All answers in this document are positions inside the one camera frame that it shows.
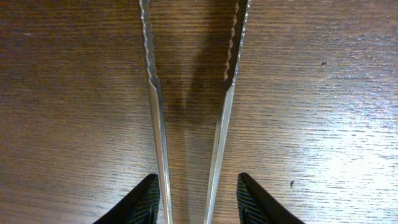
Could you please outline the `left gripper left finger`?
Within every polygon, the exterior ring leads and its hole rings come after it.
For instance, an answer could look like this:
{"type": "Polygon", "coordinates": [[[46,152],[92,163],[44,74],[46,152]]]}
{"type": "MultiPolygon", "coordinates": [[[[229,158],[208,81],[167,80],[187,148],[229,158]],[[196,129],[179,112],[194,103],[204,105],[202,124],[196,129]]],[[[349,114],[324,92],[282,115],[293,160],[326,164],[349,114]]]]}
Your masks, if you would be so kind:
{"type": "Polygon", "coordinates": [[[158,175],[149,174],[93,224],[156,224],[159,203],[158,175]]]}

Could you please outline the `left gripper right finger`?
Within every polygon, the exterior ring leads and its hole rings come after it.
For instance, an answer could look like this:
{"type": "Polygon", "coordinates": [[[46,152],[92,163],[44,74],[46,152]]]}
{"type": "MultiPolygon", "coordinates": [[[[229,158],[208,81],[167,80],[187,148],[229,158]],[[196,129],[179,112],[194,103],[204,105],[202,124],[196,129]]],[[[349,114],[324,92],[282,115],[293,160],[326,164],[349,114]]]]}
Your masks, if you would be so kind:
{"type": "Polygon", "coordinates": [[[304,224],[248,173],[238,175],[236,197],[240,224],[304,224]]]}

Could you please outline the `steel serving tongs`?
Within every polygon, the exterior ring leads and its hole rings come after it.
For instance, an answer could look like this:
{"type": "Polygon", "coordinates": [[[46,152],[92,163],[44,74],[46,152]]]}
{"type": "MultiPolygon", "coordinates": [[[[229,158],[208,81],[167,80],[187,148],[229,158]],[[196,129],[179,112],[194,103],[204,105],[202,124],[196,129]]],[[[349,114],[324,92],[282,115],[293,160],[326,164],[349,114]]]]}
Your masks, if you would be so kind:
{"type": "MultiPolygon", "coordinates": [[[[173,223],[172,195],[169,175],[169,160],[167,151],[166,125],[164,119],[164,104],[162,101],[162,85],[157,76],[154,54],[154,35],[150,21],[149,0],[140,0],[142,34],[144,37],[145,66],[148,74],[148,91],[152,128],[154,132],[155,153],[159,172],[160,193],[164,208],[166,223],[173,223]]],[[[216,131],[213,143],[208,190],[206,195],[205,213],[203,222],[211,224],[215,209],[216,194],[220,180],[224,149],[227,140],[229,120],[231,116],[234,91],[238,79],[239,63],[244,43],[246,26],[248,22],[250,0],[239,0],[236,3],[237,10],[234,15],[232,34],[229,40],[227,78],[223,82],[222,99],[216,120],[216,131]]]]}

